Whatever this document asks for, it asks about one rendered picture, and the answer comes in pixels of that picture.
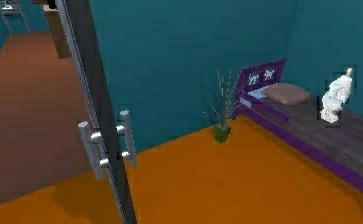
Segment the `brown wooden cupboard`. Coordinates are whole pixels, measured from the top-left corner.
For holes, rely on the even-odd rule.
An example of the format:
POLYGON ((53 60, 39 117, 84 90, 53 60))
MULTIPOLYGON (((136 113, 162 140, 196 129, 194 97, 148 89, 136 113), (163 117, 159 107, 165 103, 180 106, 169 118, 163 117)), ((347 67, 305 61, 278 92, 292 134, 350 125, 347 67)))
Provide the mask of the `brown wooden cupboard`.
POLYGON ((56 8, 52 9, 49 7, 50 1, 55 0, 31 0, 31 3, 42 6, 58 57, 60 59, 70 58, 71 54, 62 28, 58 10, 56 8))

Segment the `grey metal table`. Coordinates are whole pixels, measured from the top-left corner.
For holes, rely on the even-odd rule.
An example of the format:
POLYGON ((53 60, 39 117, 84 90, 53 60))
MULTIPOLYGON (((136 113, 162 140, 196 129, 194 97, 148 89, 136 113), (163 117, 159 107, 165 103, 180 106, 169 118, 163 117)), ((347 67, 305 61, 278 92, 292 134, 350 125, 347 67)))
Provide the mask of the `grey metal table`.
POLYGON ((27 21, 26 15, 18 0, 0 0, 0 15, 10 35, 13 34, 13 31, 8 22, 7 16, 20 15, 23 19, 27 31, 30 31, 30 26, 27 21))

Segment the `house plant in green pot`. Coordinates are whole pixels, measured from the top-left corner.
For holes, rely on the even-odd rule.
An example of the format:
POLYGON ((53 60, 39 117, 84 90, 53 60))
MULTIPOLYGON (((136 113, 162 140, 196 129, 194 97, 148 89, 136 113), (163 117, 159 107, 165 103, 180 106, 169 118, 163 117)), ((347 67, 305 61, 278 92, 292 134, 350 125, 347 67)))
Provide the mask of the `house plant in green pot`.
POLYGON ((223 144, 229 138, 231 125, 229 120, 238 108, 239 100, 236 95, 240 75, 229 70, 227 74, 216 71, 215 76, 207 75, 202 88, 206 99, 207 115, 213 125, 214 139, 223 144))

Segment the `black room door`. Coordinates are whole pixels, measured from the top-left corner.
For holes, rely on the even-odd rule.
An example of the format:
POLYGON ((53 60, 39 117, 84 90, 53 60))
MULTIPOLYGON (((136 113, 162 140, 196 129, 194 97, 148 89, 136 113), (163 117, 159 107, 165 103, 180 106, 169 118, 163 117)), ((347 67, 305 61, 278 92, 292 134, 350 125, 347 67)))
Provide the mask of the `black room door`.
POLYGON ((109 161, 103 169, 109 179, 122 224, 138 224, 125 164, 136 164, 130 112, 116 120, 107 87, 89 0, 55 0, 63 31, 77 73, 89 123, 100 131, 101 156, 109 161))

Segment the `purple bed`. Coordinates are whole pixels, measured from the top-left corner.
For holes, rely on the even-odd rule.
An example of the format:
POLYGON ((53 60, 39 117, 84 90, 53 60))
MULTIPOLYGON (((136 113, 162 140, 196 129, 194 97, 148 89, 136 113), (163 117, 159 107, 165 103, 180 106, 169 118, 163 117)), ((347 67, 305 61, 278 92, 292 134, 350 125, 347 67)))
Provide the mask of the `purple bed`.
POLYGON ((346 109, 339 120, 319 117, 317 97, 280 104, 262 91, 280 83, 283 58, 240 70, 235 115, 244 115, 363 192, 363 116, 346 109))

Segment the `brown pillow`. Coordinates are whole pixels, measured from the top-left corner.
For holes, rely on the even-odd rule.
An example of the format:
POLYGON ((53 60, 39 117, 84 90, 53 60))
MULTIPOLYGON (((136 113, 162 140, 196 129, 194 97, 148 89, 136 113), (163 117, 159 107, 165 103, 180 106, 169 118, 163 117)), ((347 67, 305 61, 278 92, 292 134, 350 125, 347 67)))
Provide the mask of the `brown pillow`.
POLYGON ((306 90, 289 83, 277 83, 265 88, 262 93, 284 105, 295 105, 310 98, 310 93, 306 90))

